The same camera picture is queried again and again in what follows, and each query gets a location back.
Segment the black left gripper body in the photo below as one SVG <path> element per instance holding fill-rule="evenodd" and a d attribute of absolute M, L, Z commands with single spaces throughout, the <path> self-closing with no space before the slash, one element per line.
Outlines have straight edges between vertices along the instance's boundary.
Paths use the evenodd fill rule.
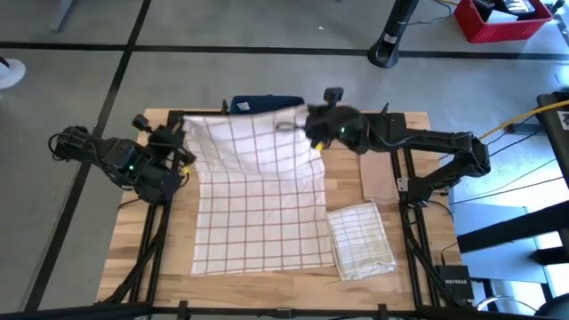
<path fill-rule="evenodd" d="M 180 167 L 179 149 L 185 149 L 181 128 L 176 125 L 159 125 L 152 132 L 148 132 L 148 142 L 145 146 L 148 159 L 145 165 L 162 172 L 189 172 L 189 166 Z"/>

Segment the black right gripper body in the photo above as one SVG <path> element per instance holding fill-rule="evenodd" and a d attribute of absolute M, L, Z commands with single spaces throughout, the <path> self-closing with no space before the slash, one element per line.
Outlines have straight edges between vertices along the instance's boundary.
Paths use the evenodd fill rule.
<path fill-rule="evenodd" d="M 368 151 L 364 115 L 352 107 L 308 106 L 304 132 L 311 140 L 327 137 L 328 147 L 337 140 L 356 154 Z"/>

